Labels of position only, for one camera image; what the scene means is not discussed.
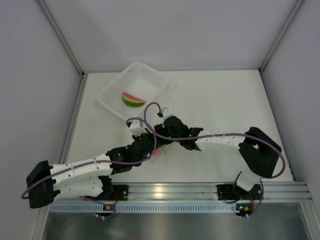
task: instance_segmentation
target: white plastic bin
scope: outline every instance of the white plastic bin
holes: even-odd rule
[[[134,62],[99,93],[97,100],[119,118],[127,120],[137,117],[168,83],[168,79],[157,70]],[[123,92],[145,100],[145,104],[140,107],[127,106],[122,100]]]

